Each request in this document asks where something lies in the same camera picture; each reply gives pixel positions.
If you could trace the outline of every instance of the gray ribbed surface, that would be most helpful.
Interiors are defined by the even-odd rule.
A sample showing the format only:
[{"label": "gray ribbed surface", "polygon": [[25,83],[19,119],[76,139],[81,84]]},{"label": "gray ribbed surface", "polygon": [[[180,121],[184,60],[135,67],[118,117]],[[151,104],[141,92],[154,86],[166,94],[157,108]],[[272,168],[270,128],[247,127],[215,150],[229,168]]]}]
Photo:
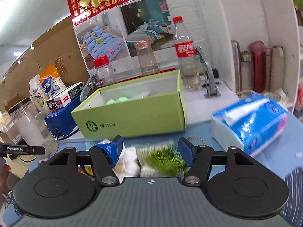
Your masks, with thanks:
[{"label": "gray ribbed surface", "polygon": [[15,227],[280,227],[291,226],[280,216],[267,220],[236,219],[216,210],[201,190],[177,178],[127,178],[106,188],[82,212],[57,220],[25,216]]}]

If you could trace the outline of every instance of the red bottle label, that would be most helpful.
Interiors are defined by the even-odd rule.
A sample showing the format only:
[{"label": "red bottle label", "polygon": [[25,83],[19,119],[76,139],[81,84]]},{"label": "red bottle label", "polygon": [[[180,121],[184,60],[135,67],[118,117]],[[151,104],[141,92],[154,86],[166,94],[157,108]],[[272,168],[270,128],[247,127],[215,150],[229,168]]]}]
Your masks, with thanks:
[{"label": "red bottle label", "polygon": [[194,47],[194,41],[175,44],[178,58],[189,57],[196,55],[196,48]]}]

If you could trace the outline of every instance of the black cable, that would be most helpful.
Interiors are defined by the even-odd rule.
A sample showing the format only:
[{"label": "black cable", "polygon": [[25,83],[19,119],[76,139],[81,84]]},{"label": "black cable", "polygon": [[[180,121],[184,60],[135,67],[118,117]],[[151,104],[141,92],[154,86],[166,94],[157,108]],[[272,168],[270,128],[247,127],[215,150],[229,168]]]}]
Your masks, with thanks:
[{"label": "black cable", "polygon": [[32,161],[34,161],[34,160],[37,158],[37,156],[36,156],[34,159],[32,159],[32,160],[23,160],[23,159],[21,158],[20,155],[19,155],[19,158],[20,158],[20,160],[22,160],[23,162],[32,162]]},{"label": "black cable", "polygon": [[63,137],[63,138],[59,138],[60,135],[58,134],[58,135],[57,135],[57,140],[58,140],[58,141],[62,141],[62,140],[64,140],[64,139],[67,139],[67,138],[71,137],[72,135],[75,135],[79,130],[80,130],[80,129],[78,128],[78,129],[76,129],[74,132],[70,133],[69,135],[67,135],[66,137]]}]

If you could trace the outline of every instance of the yellow pillow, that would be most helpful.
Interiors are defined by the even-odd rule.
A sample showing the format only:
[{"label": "yellow pillow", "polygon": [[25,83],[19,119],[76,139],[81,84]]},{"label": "yellow pillow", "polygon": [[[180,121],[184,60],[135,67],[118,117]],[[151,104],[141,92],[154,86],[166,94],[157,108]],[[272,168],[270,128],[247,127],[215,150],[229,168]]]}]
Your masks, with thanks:
[{"label": "yellow pillow", "polygon": [[96,41],[96,44],[101,43],[101,42],[103,42],[103,38],[102,38],[102,37],[101,37],[101,38],[98,38],[98,39],[96,39],[95,41]]}]

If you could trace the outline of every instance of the green cardboard shoebox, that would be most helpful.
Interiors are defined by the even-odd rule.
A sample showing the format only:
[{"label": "green cardboard shoebox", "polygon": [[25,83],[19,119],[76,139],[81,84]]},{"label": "green cardboard shoebox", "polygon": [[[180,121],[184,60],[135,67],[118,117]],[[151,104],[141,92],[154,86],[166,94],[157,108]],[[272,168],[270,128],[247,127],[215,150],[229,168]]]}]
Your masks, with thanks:
[{"label": "green cardboard shoebox", "polygon": [[[179,70],[114,84],[95,91],[72,116],[87,139],[182,131],[186,127],[182,88]],[[131,100],[106,105],[120,97]]]}]

